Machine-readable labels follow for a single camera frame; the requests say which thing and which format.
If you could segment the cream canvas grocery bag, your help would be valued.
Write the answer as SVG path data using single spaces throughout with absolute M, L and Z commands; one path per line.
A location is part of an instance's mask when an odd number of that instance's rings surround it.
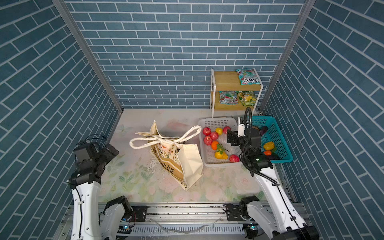
M 199 125 L 190 128 L 181 137 L 166 137 L 159 133 L 157 123 L 153 122 L 149 132 L 136 133 L 139 137 L 130 140 L 132 149 L 150 148 L 150 153 L 160 166 L 177 183 L 188 191 L 201 177 L 203 160 L 196 144 L 187 144 L 202 131 Z

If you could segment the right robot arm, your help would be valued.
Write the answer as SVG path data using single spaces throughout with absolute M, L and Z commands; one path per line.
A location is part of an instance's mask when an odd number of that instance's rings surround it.
M 265 210 L 255 196 L 245 197 L 240 202 L 243 218 L 255 220 L 271 240 L 318 240 L 316 227 L 305 222 L 284 192 L 270 156 L 255 148 L 259 134 L 255 127 L 227 132 L 227 143 L 240 147 L 240 162 L 259 183 L 272 210 Z

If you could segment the yellow green candy bag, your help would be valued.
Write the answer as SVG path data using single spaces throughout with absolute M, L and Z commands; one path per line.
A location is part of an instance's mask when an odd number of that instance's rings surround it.
M 237 94 L 242 106 L 252 107 L 256 104 L 257 96 L 254 91 L 237 91 Z

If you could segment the pink green candy bag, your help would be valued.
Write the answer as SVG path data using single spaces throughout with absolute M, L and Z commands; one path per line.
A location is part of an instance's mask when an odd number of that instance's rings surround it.
M 219 103 L 224 105 L 238 104 L 238 95 L 235 91 L 219 91 Z

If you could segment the green snack bag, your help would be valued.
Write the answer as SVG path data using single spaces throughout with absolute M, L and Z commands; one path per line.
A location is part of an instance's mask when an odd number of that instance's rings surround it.
M 259 74 L 255 69 L 237 69 L 236 73 L 238 74 L 242 86 L 259 85 L 261 83 Z

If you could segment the yellow bell pepper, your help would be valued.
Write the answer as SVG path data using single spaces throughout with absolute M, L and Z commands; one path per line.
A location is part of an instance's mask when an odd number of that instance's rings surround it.
M 265 151 L 273 151 L 275 149 L 274 142 L 267 142 L 263 145 Z

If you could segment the red apple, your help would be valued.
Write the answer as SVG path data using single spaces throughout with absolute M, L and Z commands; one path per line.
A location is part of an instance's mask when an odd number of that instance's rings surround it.
M 204 144 L 210 146 L 214 140 L 210 136 L 204 137 Z
M 219 134 L 217 132 L 211 132 L 210 137 L 215 141 L 219 138 Z
M 202 130 L 202 133 L 203 133 L 203 135 L 205 135 L 205 136 L 210 136 L 211 135 L 211 129 L 210 128 L 203 128 L 203 130 Z
M 231 128 L 228 127 L 228 126 L 226 126 L 226 127 L 223 128 L 223 133 L 226 134 L 226 135 L 227 135 L 228 132 L 230 132 L 230 131 L 231 131 Z
M 231 163 L 238 163 L 238 162 L 240 162 L 240 158 L 237 155 L 231 155 L 229 157 L 229 160 L 230 160 Z

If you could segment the teal plastic basket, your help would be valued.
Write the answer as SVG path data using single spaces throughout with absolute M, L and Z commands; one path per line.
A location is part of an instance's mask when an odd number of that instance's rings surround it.
M 271 150 L 272 155 L 277 155 L 277 160 L 271 160 L 273 164 L 290 163 L 293 161 L 293 155 L 289 149 L 287 142 L 280 130 L 277 121 L 269 116 L 253 116 L 252 123 L 255 127 L 267 127 L 268 130 L 261 137 L 261 150 L 265 151 L 264 145 L 268 142 L 273 142 L 275 148 Z

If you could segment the red apple back right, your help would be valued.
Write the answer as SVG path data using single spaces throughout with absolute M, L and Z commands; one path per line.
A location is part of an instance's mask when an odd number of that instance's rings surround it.
M 226 127 L 223 128 L 223 133 L 226 134 L 226 135 L 227 135 L 228 132 L 230 132 L 230 131 L 231 131 L 231 128 L 228 127 L 228 126 L 226 126 Z

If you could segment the yellow pear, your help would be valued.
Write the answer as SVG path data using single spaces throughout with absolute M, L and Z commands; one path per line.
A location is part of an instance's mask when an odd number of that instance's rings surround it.
M 219 160 L 226 160 L 228 159 L 228 155 L 224 150 L 216 151 L 215 152 L 215 158 Z

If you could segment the yellow lemon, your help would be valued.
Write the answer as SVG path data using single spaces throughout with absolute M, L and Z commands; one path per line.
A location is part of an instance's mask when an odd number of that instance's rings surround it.
M 220 136 L 223 134 L 223 129 L 221 128 L 216 128 L 215 132 Z

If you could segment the small orange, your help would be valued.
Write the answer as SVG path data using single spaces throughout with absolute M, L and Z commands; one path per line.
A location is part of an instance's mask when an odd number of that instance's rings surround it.
M 213 141 L 213 142 L 211 143 L 211 148 L 212 148 L 214 151 L 216 151 L 216 150 L 218 149 L 218 144 L 219 144 L 218 141 Z

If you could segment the red apple middle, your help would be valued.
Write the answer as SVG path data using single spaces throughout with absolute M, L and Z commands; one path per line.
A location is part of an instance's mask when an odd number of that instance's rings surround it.
M 217 132 L 211 132 L 210 137 L 215 141 L 219 138 L 219 134 Z

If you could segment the red apple back left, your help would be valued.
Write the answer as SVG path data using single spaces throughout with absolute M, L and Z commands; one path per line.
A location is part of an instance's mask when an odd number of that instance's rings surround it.
M 205 136 L 210 136 L 211 135 L 211 129 L 210 128 L 203 128 L 203 130 L 202 130 L 202 133 L 203 133 L 203 135 L 205 135 Z

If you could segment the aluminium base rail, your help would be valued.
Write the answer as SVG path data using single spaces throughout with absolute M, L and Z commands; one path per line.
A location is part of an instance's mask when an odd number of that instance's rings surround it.
M 255 196 L 235 203 L 139 204 L 124 198 L 103 208 L 76 202 L 69 208 L 56 240 L 129 240 L 133 237 L 241 234 L 252 240 L 317 240 L 320 235 L 295 204 L 273 206 Z

